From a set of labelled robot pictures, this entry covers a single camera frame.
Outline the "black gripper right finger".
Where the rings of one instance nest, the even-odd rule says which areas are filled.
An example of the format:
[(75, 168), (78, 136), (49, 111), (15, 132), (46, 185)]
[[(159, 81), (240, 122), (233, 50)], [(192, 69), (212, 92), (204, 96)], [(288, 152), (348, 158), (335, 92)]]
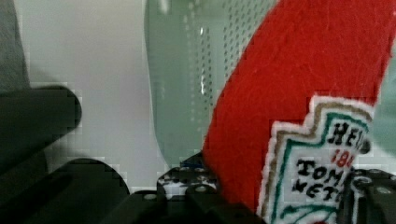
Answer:
[(395, 175), (354, 169), (346, 180), (337, 224), (396, 224)]

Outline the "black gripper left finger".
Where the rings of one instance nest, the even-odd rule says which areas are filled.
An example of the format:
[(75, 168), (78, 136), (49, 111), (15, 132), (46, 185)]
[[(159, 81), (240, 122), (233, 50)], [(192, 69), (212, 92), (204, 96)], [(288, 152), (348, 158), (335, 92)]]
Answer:
[(217, 179), (205, 168), (173, 168), (155, 190), (140, 190), (100, 224), (266, 224), (241, 203), (219, 194)]

